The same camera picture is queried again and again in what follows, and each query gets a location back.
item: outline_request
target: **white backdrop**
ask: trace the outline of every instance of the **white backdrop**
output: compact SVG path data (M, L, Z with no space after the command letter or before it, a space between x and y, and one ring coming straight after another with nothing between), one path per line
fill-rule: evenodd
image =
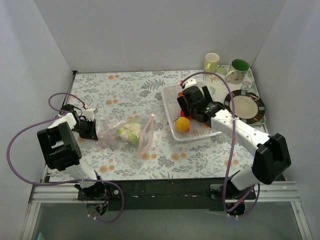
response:
M0 0L0 73L0 239L17 240L32 186L11 172L6 161L8 143L21 129L56 115L48 106L48 97L66 91L72 77L32 0ZM56 106L61 103L62 97L52 101ZM45 160L37 130L17 138L11 158L24 177L38 182Z
M320 2L287 1L263 44L253 73L272 134L286 138L294 180L313 239L320 239Z
M254 61L286 0L34 0L72 70L188 70Z

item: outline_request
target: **plastic bag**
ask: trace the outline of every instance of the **plastic bag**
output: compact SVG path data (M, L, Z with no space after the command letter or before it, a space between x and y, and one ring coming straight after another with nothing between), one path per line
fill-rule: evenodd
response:
M117 120L98 114L96 133L98 141L77 138L81 151L100 152L108 149L142 157L153 141L154 114L127 120Z
M116 127L116 142L123 151L135 149L141 157L148 150L154 136L154 116L140 116Z

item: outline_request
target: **patterned table surface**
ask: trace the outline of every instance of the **patterned table surface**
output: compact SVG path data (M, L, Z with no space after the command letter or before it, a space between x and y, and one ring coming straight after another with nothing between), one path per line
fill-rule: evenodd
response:
M218 66L217 73L226 75L228 69L229 66ZM179 83L196 72L199 71L78 73L71 93L84 100L86 106L97 107L100 117L120 121L155 113L153 142L142 158L75 135L82 151L82 160L104 180L224 177L231 138L221 133L202 140L178 142L171 134L165 113L160 88ZM202 74L194 78L204 79L214 100L223 102L227 89L222 81L215 76ZM230 84L230 88L232 91L244 89L258 94L251 70L242 84ZM75 98L71 97L69 102L81 107ZM264 131L261 125L264 121L263 118L260 126L255 128ZM252 163L250 153L236 144L230 175ZM49 173L50 182L71 179L69 175L56 170L50 170Z

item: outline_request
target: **orange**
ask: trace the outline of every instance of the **orange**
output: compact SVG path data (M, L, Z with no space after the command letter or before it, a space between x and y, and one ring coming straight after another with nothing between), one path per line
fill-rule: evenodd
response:
M175 122L175 128L180 133L188 133L190 131L190 129L191 129L191 122L186 117L180 117Z

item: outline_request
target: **cup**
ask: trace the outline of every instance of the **cup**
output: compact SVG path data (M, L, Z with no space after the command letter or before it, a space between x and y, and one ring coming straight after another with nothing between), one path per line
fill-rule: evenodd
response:
M205 55L203 70L206 72L214 72L217 70L219 55L216 53L208 53Z
M241 84L244 80L250 65L242 59L232 61L228 73L225 75L225 80L231 84Z

